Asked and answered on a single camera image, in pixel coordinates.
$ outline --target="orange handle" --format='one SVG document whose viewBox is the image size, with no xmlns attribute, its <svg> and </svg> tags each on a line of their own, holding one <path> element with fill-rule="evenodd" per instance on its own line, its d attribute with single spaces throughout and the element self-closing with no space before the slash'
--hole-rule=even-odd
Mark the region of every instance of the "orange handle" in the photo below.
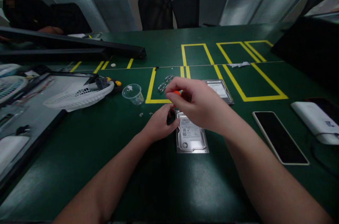
<svg viewBox="0 0 339 224">
<path fill-rule="evenodd" d="M 177 95 L 181 96 L 181 93 L 179 91 L 173 91 L 173 93 L 176 93 Z"/>
</svg>

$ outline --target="white fan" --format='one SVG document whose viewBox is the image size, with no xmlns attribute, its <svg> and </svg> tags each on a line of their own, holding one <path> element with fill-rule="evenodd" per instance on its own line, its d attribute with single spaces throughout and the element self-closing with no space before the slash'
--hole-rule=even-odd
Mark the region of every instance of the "white fan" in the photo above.
<svg viewBox="0 0 339 224">
<path fill-rule="evenodd" d="M 8 63 L 8 64 L 0 65 L 0 77 L 4 77 L 5 74 L 9 74 L 10 72 L 14 74 L 16 69 L 19 67 L 20 65 L 17 65 L 15 63 Z"/>
<path fill-rule="evenodd" d="M 99 102 L 112 92 L 114 82 L 107 81 L 107 83 L 109 86 L 102 90 L 91 90 L 88 85 L 80 89 L 68 90 L 45 100 L 43 104 L 52 109 L 66 109 L 67 112 L 85 108 Z"/>
<path fill-rule="evenodd" d="M 28 83 L 28 80 L 21 76 L 9 76 L 0 78 L 0 103 L 9 99 L 19 92 Z"/>
</svg>

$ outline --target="plastic cup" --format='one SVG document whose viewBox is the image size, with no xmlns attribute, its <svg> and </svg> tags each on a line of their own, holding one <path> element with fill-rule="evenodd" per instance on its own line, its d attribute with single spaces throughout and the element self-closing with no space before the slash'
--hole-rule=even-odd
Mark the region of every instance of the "plastic cup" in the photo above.
<svg viewBox="0 0 339 224">
<path fill-rule="evenodd" d="M 144 102 L 141 93 L 141 87 L 138 84 L 130 84 L 123 89 L 123 97 L 130 100 L 134 105 L 140 105 Z"/>
</svg>

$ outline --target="chair backrest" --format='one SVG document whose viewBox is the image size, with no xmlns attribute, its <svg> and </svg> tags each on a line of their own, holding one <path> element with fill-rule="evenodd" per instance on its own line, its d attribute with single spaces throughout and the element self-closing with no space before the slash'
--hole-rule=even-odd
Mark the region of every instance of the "chair backrest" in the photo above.
<svg viewBox="0 0 339 224">
<path fill-rule="evenodd" d="M 142 30 L 173 29 L 172 0 L 139 0 Z"/>
<path fill-rule="evenodd" d="M 173 0 L 172 7 L 178 28 L 199 27 L 200 0 Z"/>
</svg>

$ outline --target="desk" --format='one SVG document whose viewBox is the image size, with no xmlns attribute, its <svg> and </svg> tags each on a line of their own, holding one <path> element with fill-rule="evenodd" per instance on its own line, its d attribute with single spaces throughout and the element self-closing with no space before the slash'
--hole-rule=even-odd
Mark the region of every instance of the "desk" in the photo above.
<svg viewBox="0 0 339 224">
<path fill-rule="evenodd" d="M 123 85 L 137 83 L 142 87 L 146 103 L 134 106 L 121 94 L 108 95 L 94 106 L 69 113 L 8 190 L 0 207 L 0 220 L 53 220 L 144 127 L 149 113 L 168 102 L 156 89 L 171 73 L 192 79 L 222 78 L 235 101 L 232 108 L 262 138 L 251 113 L 274 111 L 311 163 L 286 168 L 337 218 L 339 181 L 312 157 L 312 136 L 290 104 L 316 96 L 339 101 L 270 53 L 270 45 L 280 38 L 280 29 L 286 26 L 264 24 L 104 35 L 106 41 L 144 46 L 147 59 L 131 61 L 113 57 L 110 61 L 74 61 L 69 68 L 76 72 L 95 71 L 103 77 L 116 78 Z M 243 68 L 224 65 L 243 61 L 253 64 Z M 49 65 L 53 69 L 67 66 Z M 206 131 L 206 137 L 209 154 L 177 154 L 174 133 L 154 143 L 138 164 L 112 219 L 258 221 L 223 138 L 210 131 Z M 338 162 L 338 155 L 333 159 L 332 151 L 333 148 L 319 145 L 318 154 L 324 162 Z"/>
</svg>

